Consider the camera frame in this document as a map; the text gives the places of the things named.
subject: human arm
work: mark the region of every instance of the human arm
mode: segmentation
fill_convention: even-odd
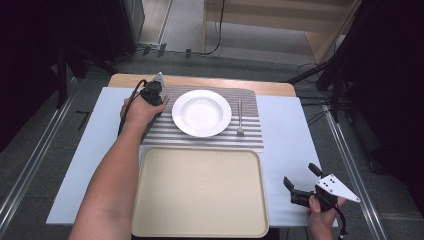
[[[346,199],[339,197],[337,199],[337,205],[341,207],[345,203]],[[321,206],[318,199],[312,195],[309,198],[310,213],[309,216],[309,232],[314,240],[332,240],[333,222],[336,219],[337,212],[334,209],[330,209],[327,212],[321,212]]]
[[[134,99],[121,134],[94,172],[69,239],[131,239],[140,139],[164,108],[153,107],[138,95]]]

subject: striped mat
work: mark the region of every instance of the striped mat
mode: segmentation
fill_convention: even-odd
[[[172,106],[184,93],[192,90],[210,90],[223,96],[231,106],[231,122],[221,133],[207,138],[199,138],[187,135],[181,131],[172,120]],[[156,119],[150,129],[143,145],[160,146],[183,146],[202,148],[241,148],[263,152],[261,123],[256,103],[256,95],[253,91],[236,88],[211,88],[193,86],[169,86],[165,87],[162,96],[169,95],[170,99],[166,110]],[[242,124],[244,136],[237,136],[238,100],[243,101]]]

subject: human hand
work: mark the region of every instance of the human hand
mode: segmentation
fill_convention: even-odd
[[[341,207],[346,202],[346,199],[339,197],[337,204]],[[336,219],[337,212],[330,209],[327,212],[321,212],[321,206],[318,199],[312,195],[309,198],[309,231],[314,240],[330,240],[333,239],[332,226]]]
[[[121,117],[123,116],[125,109],[129,103],[129,98],[124,100],[124,105],[121,108]],[[137,93],[134,97],[134,100],[131,103],[131,106],[127,112],[125,119],[125,125],[134,126],[134,127],[145,127],[149,122],[152,121],[153,117],[160,112],[165,110],[165,105],[152,106],[147,103],[140,95]]]

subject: plastic tray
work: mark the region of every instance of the plastic tray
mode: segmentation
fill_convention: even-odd
[[[268,227],[255,152],[165,147],[145,151],[133,235],[257,238]]]

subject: fork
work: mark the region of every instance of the fork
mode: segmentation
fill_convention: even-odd
[[[241,126],[241,99],[239,99],[239,127],[237,128],[237,136],[244,136],[244,129]]]

